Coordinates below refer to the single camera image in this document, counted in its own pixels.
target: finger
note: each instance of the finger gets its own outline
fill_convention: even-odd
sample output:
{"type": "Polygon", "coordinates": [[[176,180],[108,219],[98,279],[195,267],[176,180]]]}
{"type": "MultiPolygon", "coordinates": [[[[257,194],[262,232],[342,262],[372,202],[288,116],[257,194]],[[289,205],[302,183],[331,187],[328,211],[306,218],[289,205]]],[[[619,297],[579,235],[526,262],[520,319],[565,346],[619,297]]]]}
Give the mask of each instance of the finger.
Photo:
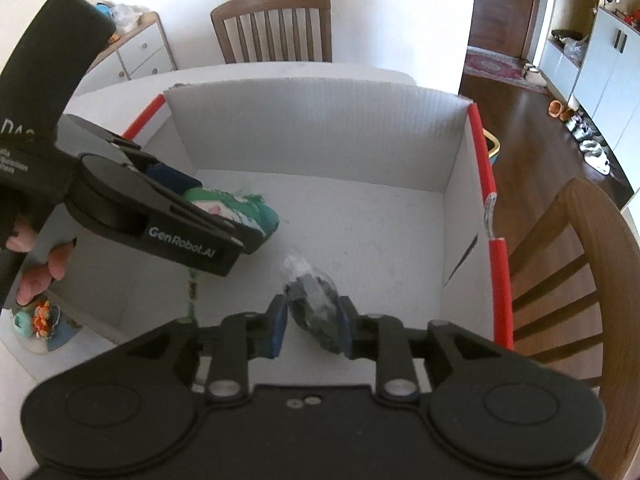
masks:
{"type": "Polygon", "coordinates": [[[47,290],[51,280],[52,275],[47,266],[27,270],[20,279],[15,301],[23,306],[29,304],[38,294],[42,294],[47,290]]]}
{"type": "Polygon", "coordinates": [[[56,247],[49,253],[49,272],[54,280],[61,280],[65,277],[66,263],[74,250],[73,242],[56,247]]]}
{"type": "Polygon", "coordinates": [[[28,253],[36,246],[38,234],[22,217],[15,221],[14,234],[6,241],[6,248],[15,253],[28,253]]]}

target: wooden floor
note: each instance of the wooden floor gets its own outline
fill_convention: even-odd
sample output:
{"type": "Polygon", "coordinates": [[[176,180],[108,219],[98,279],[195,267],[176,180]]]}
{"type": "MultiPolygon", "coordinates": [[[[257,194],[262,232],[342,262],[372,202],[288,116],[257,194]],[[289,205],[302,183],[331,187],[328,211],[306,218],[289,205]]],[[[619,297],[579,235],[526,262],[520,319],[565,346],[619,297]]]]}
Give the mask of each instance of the wooden floor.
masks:
{"type": "MultiPolygon", "coordinates": [[[[551,97],[504,83],[465,75],[462,95],[478,103],[482,123],[500,140],[494,165],[498,189],[495,231],[504,237],[509,252],[525,237],[561,187],[576,175],[596,182],[618,208],[631,191],[610,176],[602,176],[585,164],[577,143],[559,121],[548,116],[551,97]]],[[[575,233],[569,229],[512,283],[514,298],[582,253],[575,233]]],[[[516,314],[516,327],[541,317],[594,290],[588,266],[553,294],[516,314]]],[[[530,355],[558,344],[600,333],[598,305],[543,335],[516,344],[530,355]]],[[[602,345],[558,363],[557,368],[578,378],[597,377],[602,367],[602,345]]]]}

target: chair backrest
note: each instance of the chair backrest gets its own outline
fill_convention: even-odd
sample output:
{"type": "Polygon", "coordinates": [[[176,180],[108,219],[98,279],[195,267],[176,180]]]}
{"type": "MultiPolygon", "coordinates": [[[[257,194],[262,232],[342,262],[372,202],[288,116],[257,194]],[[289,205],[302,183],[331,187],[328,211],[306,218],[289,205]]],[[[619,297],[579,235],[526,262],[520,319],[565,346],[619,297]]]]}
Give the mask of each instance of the chair backrest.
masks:
{"type": "Polygon", "coordinates": [[[602,333],[551,348],[531,357],[552,364],[600,343],[602,374],[587,378],[600,387],[607,410],[602,437],[590,461],[607,480],[623,479],[640,444],[640,248],[616,205],[598,186],[572,178],[509,258],[515,277],[533,257],[573,227],[584,254],[513,301],[524,308],[588,265],[596,290],[514,331],[518,341],[557,326],[600,304],[602,333]]]}
{"type": "Polygon", "coordinates": [[[312,28],[311,9],[319,11],[320,19],[320,43],[322,51],[322,61],[330,62],[332,60],[332,44],[331,44],[331,0],[231,0],[220,5],[211,11],[211,22],[216,31],[222,55],[225,62],[235,63],[231,40],[226,30],[225,20],[235,19],[238,30],[238,38],[240,50],[242,51],[242,59],[245,63],[250,62],[249,49],[246,42],[244,27],[242,26],[241,16],[249,16],[251,23],[251,35],[254,40],[255,60],[263,60],[262,46],[260,42],[260,33],[258,30],[258,20],[264,20],[264,30],[266,35],[266,45],[269,54],[269,60],[276,61],[276,49],[273,41],[273,29],[271,28],[270,10],[278,11],[278,33],[280,36],[280,45],[282,49],[282,59],[284,61],[295,60],[302,61],[302,37],[300,35],[300,23],[298,21],[298,10],[303,9],[305,13],[304,29],[306,38],[306,50],[309,61],[315,61],[314,35],[312,28]],[[289,45],[287,44],[287,27],[285,22],[284,10],[290,9],[291,12],[291,33],[293,39],[293,56],[290,56],[289,45]]]}

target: plastic bag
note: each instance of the plastic bag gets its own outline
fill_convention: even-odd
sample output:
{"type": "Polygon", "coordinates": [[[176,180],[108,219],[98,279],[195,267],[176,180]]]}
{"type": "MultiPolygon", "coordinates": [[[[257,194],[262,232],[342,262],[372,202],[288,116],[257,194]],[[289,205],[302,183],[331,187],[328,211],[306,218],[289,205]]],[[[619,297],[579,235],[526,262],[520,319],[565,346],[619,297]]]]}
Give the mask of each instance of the plastic bag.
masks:
{"type": "Polygon", "coordinates": [[[126,34],[136,28],[140,16],[142,12],[137,12],[128,5],[117,4],[111,7],[111,17],[116,23],[119,34],[126,34]]]}
{"type": "Polygon", "coordinates": [[[282,269],[291,317],[323,349],[334,354],[341,353],[337,320],[338,292],[333,280],[295,253],[285,257],[282,269]]]}
{"type": "Polygon", "coordinates": [[[589,46],[589,37],[580,41],[572,40],[571,38],[564,38],[564,55],[569,59],[574,60],[578,64],[582,64],[584,56],[587,53],[587,47],[589,46]]]}

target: rug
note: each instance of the rug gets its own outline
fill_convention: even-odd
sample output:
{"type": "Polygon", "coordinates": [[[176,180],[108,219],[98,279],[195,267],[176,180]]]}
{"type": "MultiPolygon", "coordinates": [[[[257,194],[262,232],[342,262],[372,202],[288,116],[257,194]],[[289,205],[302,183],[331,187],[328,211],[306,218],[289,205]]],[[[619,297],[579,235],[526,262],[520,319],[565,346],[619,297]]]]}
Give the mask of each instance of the rug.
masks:
{"type": "Polygon", "coordinates": [[[541,94],[548,94],[545,86],[536,85],[524,79],[522,76],[523,69],[524,61],[515,57],[473,47],[469,47],[466,51],[465,74],[493,79],[494,81],[501,81],[541,94]]]}

